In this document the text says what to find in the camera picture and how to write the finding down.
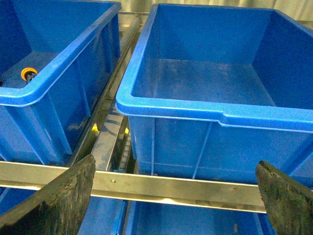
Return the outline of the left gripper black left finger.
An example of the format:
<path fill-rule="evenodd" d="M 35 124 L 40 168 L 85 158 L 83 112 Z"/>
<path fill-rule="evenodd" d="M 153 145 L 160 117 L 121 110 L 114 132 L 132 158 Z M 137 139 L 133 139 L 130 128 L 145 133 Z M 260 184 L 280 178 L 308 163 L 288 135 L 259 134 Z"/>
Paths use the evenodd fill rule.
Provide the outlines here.
<path fill-rule="evenodd" d="M 91 198 L 95 159 L 87 155 L 0 217 L 2 235 L 76 235 Z"/>

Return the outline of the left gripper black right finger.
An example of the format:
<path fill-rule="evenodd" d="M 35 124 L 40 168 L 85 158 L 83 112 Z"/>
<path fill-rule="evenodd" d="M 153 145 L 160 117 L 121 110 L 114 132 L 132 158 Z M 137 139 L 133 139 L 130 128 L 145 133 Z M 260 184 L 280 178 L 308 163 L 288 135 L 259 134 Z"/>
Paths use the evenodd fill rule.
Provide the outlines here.
<path fill-rule="evenodd" d="M 313 233 L 313 191 L 266 161 L 255 169 L 268 219 L 278 235 Z"/>

